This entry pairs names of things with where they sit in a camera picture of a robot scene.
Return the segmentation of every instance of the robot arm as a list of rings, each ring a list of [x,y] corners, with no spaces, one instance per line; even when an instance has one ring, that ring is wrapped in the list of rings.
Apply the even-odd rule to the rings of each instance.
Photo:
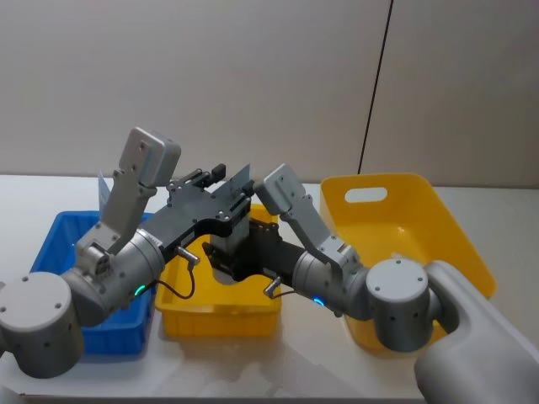
[[[225,167],[170,181],[179,154],[166,138],[133,130],[102,218],[77,244],[75,266],[61,277],[33,273],[0,285],[0,351],[12,352],[24,373],[68,371],[83,353],[81,326],[136,298],[138,286],[152,284],[176,255],[192,268],[198,258],[185,248],[211,234],[204,248],[216,270],[235,281],[263,274],[271,279],[268,296],[287,284],[336,316],[372,319],[391,350],[422,348],[437,320],[449,335],[415,365],[428,402],[538,401],[539,353],[449,264],[400,258],[367,270],[325,226],[290,167],[254,187],[247,166],[210,193],[205,188],[225,177]],[[167,204],[139,226],[147,200],[164,185]],[[278,225],[248,218],[254,192],[303,247],[284,242]]]
[[[245,248],[221,270],[237,280],[249,271],[265,274],[274,279],[268,291],[282,282],[336,315],[372,318],[380,342],[398,352],[424,347],[438,321],[449,335],[427,348],[415,365],[428,403],[539,402],[539,352],[450,264],[423,268],[397,258],[367,272],[353,248],[324,225],[288,166],[255,191],[270,213],[291,225],[305,250],[283,242],[277,225],[253,223]],[[220,268],[227,255],[205,249]]]

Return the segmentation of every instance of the basket handle hole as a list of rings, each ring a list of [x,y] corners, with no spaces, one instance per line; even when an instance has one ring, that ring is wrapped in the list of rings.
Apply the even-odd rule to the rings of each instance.
[[[365,202],[380,202],[387,197],[387,189],[377,188],[354,188],[349,189],[344,195],[344,200],[349,204],[360,204]]]

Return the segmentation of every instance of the yellow plastic bin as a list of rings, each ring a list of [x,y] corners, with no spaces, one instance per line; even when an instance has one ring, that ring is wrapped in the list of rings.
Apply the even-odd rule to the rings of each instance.
[[[364,199],[347,202],[354,194]],[[321,212],[336,234],[351,244],[361,262],[374,264],[396,255],[422,264],[443,260],[460,270],[485,296],[496,283],[474,246],[430,183],[415,174],[352,175],[328,178],[321,186]],[[373,352],[386,351],[372,321],[346,318],[354,340]],[[439,324],[431,342],[445,335]]]
[[[253,205],[251,217],[259,221],[277,222],[261,205]],[[217,282],[202,243],[210,237],[200,237],[188,249],[200,257],[195,267],[195,293],[188,300],[174,296],[159,285],[155,306],[163,314],[163,328],[170,338],[182,337],[268,337],[275,332],[280,314],[280,299],[271,300],[263,294],[269,281],[254,275],[243,282],[224,285]],[[180,294],[190,291],[191,283],[184,259],[175,258],[167,264],[161,280]]]

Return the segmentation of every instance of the table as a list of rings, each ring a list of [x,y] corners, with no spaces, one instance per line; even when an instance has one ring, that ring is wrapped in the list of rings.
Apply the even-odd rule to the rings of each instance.
[[[318,207],[320,188],[307,184]],[[0,176],[3,242],[0,280],[26,274],[55,215],[96,210],[96,178]],[[437,188],[499,281],[494,304],[536,345],[539,190]],[[166,199],[160,189],[147,211]],[[297,242],[287,224],[281,234]],[[344,321],[297,295],[283,299],[279,336],[267,341],[167,341],[158,311],[149,344],[136,358],[84,358],[51,380],[24,375],[0,359],[0,382],[18,393],[52,396],[421,397],[414,356],[384,359],[358,348]]]

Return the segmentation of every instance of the white wall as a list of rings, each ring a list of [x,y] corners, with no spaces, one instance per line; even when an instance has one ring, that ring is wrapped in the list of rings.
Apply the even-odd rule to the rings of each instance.
[[[131,127],[178,172],[357,171],[387,17],[377,0],[4,0],[0,173],[110,173]]]
[[[396,0],[362,172],[539,186],[539,2]]]

